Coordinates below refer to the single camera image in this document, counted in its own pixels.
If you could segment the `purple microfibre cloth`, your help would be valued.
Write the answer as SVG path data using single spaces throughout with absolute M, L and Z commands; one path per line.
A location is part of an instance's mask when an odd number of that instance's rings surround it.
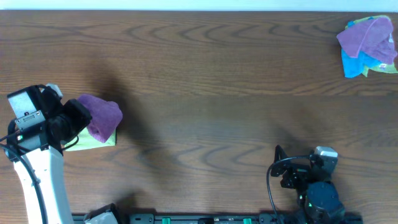
M 95 140 L 105 143 L 114 134 L 123 118 L 118 104 L 88 94 L 81 95 L 77 100 L 92 117 L 86 127 L 88 134 Z

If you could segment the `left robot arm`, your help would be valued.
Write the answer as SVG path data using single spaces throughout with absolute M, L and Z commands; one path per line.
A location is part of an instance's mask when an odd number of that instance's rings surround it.
M 29 223 L 73 223 L 63 176 L 64 144 L 78 140 L 90 112 L 76 99 L 9 99 L 16 118 L 1 139 L 22 184 Z

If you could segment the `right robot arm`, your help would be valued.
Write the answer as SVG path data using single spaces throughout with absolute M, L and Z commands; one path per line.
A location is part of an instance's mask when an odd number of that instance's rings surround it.
M 318 146 L 305 156 L 289 157 L 280 145 L 275 147 L 274 161 L 266 174 L 267 191 L 273 210 L 276 210 L 269 177 L 281 176 L 280 186 L 294 189 L 302 213 L 302 223 L 339 223 L 345 215 L 338 191 L 331 175 L 338 162 L 338 153 L 326 146 Z

